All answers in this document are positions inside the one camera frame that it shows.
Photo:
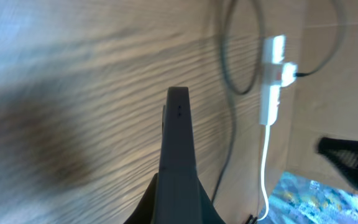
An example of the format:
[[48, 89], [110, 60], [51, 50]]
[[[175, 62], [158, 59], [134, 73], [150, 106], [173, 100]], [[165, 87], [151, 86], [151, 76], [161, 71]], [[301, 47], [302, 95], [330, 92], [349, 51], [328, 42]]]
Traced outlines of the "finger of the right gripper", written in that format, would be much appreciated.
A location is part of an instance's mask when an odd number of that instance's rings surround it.
[[323, 137], [317, 144], [317, 153], [358, 190], [358, 141]]

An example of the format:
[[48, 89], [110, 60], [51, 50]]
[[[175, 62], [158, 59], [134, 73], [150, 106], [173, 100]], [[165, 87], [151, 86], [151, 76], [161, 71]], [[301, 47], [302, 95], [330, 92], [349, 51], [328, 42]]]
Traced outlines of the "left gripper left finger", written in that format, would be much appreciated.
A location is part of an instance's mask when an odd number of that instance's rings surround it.
[[124, 224], [151, 224], [154, 215], [157, 180], [158, 174], [156, 173], [150, 181], [139, 204]]

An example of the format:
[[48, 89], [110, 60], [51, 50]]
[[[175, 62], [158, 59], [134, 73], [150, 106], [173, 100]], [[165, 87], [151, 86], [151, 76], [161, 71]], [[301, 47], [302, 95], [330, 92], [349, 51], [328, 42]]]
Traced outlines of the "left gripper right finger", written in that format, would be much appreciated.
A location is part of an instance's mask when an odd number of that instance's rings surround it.
[[198, 201], [200, 207], [199, 214], [201, 218], [198, 222], [199, 224], [225, 224], [214, 208], [200, 180], [198, 180]]

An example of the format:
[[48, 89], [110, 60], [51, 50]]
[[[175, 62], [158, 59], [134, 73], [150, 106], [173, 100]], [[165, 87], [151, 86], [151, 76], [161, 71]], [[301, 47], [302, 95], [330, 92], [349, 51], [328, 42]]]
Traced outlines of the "smartphone with blue screen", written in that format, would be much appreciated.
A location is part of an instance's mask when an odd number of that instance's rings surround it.
[[187, 87], [167, 92], [154, 223], [201, 223], [201, 204]]

